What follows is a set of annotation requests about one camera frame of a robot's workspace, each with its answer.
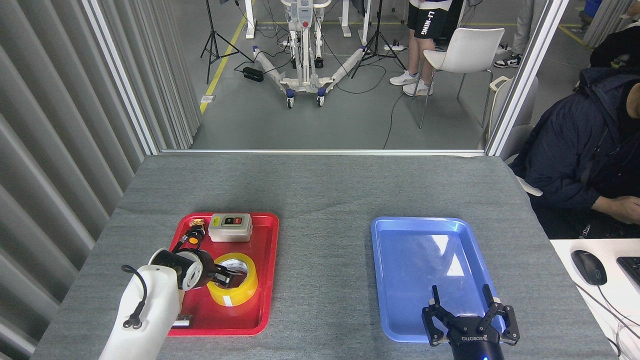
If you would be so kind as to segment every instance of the hood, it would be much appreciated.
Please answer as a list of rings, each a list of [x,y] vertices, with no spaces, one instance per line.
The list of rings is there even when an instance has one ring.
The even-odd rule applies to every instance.
[[[607,116],[607,127],[616,141],[618,131],[618,101],[623,85],[640,81],[640,68],[591,67],[580,71],[580,92],[596,97]]]

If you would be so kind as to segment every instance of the curtain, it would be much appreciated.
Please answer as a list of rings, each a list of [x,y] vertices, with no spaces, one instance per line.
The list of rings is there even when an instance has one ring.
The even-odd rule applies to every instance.
[[[584,43],[596,47],[611,33],[622,30],[630,21],[620,18],[635,0],[603,0],[589,28],[584,33]]]
[[[33,353],[144,157],[193,142],[170,14],[0,1],[0,358]]]

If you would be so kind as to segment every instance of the person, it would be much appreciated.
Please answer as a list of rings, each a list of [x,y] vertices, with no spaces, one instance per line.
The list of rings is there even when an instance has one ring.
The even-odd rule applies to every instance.
[[[627,10],[628,17],[640,15],[640,0],[634,1]],[[625,29],[612,33],[598,45],[589,61],[591,67],[610,67],[620,56],[625,56],[624,66],[640,67],[640,22],[633,22]]]
[[[511,44],[511,55],[504,59],[493,63],[493,66],[499,68],[518,67],[522,61],[522,55],[527,49],[527,44],[531,39],[540,21],[542,10],[545,8],[546,0],[523,0],[520,14],[516,24],[516,32],[513,34],[513,43]]]
[[[409,0],[409,67],[399,76],[389,79],[393,85],[402,86],[405,94],[413,96],[433,93],[431,77],[433,66],[424,61],[422,75],[417,79],[418,66],[425,50],[435,50],[433,39],[440,37],[447,20],[447,12],[453,0]]]
[[[511,168],[550,239],[640,237],[640,69],[582,70]]]
[[[634,17],[640,15],[640,0],[634,1],[629,9],[627,9],[627,16]]]

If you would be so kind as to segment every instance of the gray floor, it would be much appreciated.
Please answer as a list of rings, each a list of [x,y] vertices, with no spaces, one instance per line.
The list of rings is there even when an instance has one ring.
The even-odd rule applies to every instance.
[[[389,42],[398,39],[406,45],[408,32],[399,21],[403,6],[398,5],[398,11],[391,12],[391,7],[396,6],[393,0],[386,0],[384,4],[382,34]],[[207,8],[204,1],[180,0],[172,2],[172,5],[185,59],[199,99],[209,89],[206,83],[207,54],[200,58],[209,34]],[[344,38],[337,22],[341,6],[342,2],[338,0],[324,18],[323,32],[327,46],[324,49],[324,68],[318,70],[321,77],[331,76],[337,70],[339,64],[336,58],[344,62],[360,46],[356,30],[362,28],[362,17],[353,7],[349,9],[353,36]],[[561,21],[561,24],[567,25],[565,29],[578,29],[578,12],[583,7],[584,0],[570,0]],[[503,40],[510,43],[519,8],[519,1],[486,0],[474,12],[466,10],[463,23],[471,28],[503,27]],[[216,31],[232,41],[243,19],[243,2],[238,7],[233,1],[225,4],[211,1],[211,10]],[[234,42],[236,47],[249,57],[253,45],[271,54],[279,52],[275,25],[269,10],[275,21],[286,28],[286,24],[282,23],[282,4],[278,0],[258,0],[253,10],[262,33],[256,32],[255,38],[248,40],[242,30]],[[373,21],[369,36],[375,30],[375,19]],[[582,36],[579,31],[573,34]],[[284,37],[286,32],[280,30],[277,36]],[[225,54],[227,47],[218,38],[220,54]],[[554,102],[571,93],[579,69],[589,65],[590,52],[563,30],[556,31],[538,72],[540,89],[536,97],[534,122]],[[407,54],[401,53],[399,57],[406,65]],[[270,60],[274,66],[280,66],[287,63],[288,59],[289,55],[282,53]],[[435,94],[429,98],[424,126],[419,129],[416,121],[422,101],[411,102],[408,96],[402,95],[398,86],[388,82],[388,78],[402,72],[393,59],[367,61],[366,64],[370,65],[360,67],[354,79],[344,78],[339,88],[328,93],[322,107],[317,106],[315,94],[297,93],[293,109],[287,109],[285,95],[270,79],[256,83],[245,79],[240,72],[233,71],[234,67],[248,65],[265,70],[259,65],[242,65],[244,61],[246,58],[242,54],[235,54],[211,66],[212,78],[218,67],[222,66],[222,71],[212,93],[216,96],[215,100],[203,114],[202,125],[192,149],[475,149],[481,137],[479,121],[484,108],[487,73],[467,76],[460,101],[456,100],[455,95],[461,75],[438,73]],[[295,73],[290,65],[278,71],[286,71],[289,77],[294,77]],[[494,78],[501,75],[512,77],[516,71],[514,68],[493,68]]]

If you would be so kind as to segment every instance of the patient lift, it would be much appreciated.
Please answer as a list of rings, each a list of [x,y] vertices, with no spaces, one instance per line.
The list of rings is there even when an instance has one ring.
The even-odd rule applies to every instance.
[[[364,46],[359,47],[330,78],[319,78],[316,69],[323,67],[323,37],[321,23],[324,18],[324,8],[332,0],[280,0],[286,10],[289,23],[289,40],[287,45],[291,49],[291,61],[297,71],[297,78],[285,78],[285,73],[279,74],[269,59],[257,46],[253,47],[253,57],[263,68],[263,74],[271,78],[287,95],[287,107],[293,107],[296,92],[317,92],[317,104],[324,104],[324,95],[333,88],[362,58]],[[310,27],[314,25],[314,36],[310,34]]]

